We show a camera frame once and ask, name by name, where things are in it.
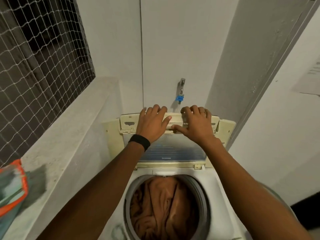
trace black wristband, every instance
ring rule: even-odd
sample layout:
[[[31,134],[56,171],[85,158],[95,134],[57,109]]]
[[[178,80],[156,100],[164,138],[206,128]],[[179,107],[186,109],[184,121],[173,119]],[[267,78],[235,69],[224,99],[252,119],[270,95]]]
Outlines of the black wristband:
[[[150,141],[147,139],[147,138],[145,138],[145,137],[143,137],[143,136],[141,136],[141,135],[137,135],[137,134],[134,134],[131,138],[130,138],[130,140],[129,140],[129,142],[130,141],[134,141],[134,142],[136,142],[136,143],[139,143],[139,144],[141,144],[143,147],[144,147],[144,151],[146,151],[149,147],[150,147]]]

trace forearm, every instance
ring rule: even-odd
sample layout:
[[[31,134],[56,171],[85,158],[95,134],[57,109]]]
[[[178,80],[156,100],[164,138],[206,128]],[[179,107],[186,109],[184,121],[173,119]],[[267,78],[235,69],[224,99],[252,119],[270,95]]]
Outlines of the forearm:
[[[226,195],[254,239],[312,239],[286,209],[224,149],[219,139],[204,145]]]
[[[77,192],[38,239],[98,239],[143,153],[142,145],[130,142],[113,161]]]

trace concrete window ledge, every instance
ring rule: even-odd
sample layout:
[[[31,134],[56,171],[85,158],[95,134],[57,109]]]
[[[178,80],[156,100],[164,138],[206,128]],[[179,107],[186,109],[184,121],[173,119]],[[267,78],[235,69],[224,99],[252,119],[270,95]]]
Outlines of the concrete window ledge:
[[[110,162],[101,125],[122,114],[118,80],[97,77],[22,157],[30,191],[4,240],[34,240]]]

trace top-loading washing machine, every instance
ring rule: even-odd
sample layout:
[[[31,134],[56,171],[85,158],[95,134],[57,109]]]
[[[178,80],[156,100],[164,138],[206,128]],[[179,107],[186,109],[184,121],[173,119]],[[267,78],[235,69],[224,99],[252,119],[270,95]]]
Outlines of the top-loading washing machine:
[[[236,240],[245,239],[235,213],[223,190],[219,177],[205,152],[196,143],[174,133],[171,125],[187,126],[181,113],[166,113],[171,116],[165,133],[155,141],[137,163],[124,194],[108,220],[99,239],[139,240],[130,221],[130,202],[135,190],[155,175],[175,175],[194,194],[199,223],[192,240]],[[104,123],[110,156],[114,158],[135,134],[139,114],[124,114],[120,118]],[[214,135],[226,146],[235,127],[235,122],[211,117]]]

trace brown fabric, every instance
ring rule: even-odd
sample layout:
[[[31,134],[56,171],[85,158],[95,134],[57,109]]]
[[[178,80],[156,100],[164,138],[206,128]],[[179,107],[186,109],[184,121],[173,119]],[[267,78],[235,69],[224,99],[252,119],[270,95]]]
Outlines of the brown fabric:
[[[140,185],[131,200],[130,217],[142,240],[189,240],[199,222],[194,195],[174,176],[152,177]]]

